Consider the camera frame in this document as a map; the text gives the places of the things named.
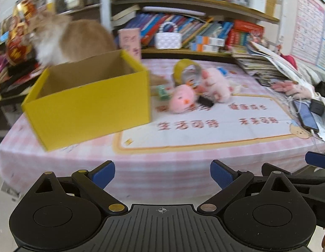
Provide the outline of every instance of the fluffy orange and white cat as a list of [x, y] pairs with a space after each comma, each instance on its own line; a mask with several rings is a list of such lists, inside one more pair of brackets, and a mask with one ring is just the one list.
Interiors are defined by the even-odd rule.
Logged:
[[[94, 20], [72, 21], [68, 15], [42, 11], [29, 22], [30, 40], [44, 66], [77, 62], [117, 49], [113, 36]], [[151, 74], [151, 85], [166, 83]]]

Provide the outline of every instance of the black phone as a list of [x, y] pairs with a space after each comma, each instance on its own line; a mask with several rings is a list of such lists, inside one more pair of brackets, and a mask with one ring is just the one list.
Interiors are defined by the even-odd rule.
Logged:
[[299, 102], [294, 100], [293, 104], [296, 108], [296, 111], [298, 113], [298, 118], [301, 123], [301, 127], [303, 127], [307, 131], [313, 130], [314, 133], [319, 132], [318, 125], [316, 124], [316, 121], [309, 110], [309, 107], [307, 104]]

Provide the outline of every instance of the pink plush toy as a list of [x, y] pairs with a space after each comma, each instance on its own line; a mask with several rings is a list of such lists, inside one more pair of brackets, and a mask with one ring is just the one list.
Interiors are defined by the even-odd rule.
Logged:
[[180, 85], [175, 88], [169, 103], [169, 109], [173, 113], [183, 113], [191, 105], [194, 105], [196, 94], [188, 85]]
[[233, 89], [228, 80], [216, 68], [202, 70], [202, 84], [198, 86], [198, 93], [208, 92], [217, 102], [227, 102]]
[[271, 85], [271, 88], [276, 92], [283, 92], [286, 96], [292, 96], [294, 99], [311, 99], [312, 94], [310, 90], [299, 85], [297, 82], [291, 80], [278, 81]]

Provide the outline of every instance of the plastic bag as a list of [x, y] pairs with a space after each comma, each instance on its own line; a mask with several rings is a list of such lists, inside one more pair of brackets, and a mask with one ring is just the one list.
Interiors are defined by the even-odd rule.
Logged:
[[32, 45], [28, 35], [29, 20], [37, 13], [35, 0], [18, 1], [13, 9], [6, 45], [7, 60], [16, 65], [29, 59]]

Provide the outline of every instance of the white quilted handbag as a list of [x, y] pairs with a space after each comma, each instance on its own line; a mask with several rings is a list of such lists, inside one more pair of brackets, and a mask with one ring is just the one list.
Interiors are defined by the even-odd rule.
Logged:
[[[164, 26], [171, 24], [174, 27], [174, 32], [163, 32]], [[178, 33], [178, 27], [175, 23], [163, 23], [159, 32], [155, 35], [155, 48], [157, 49], [180, 49], [181, 48], [181, 34]]]

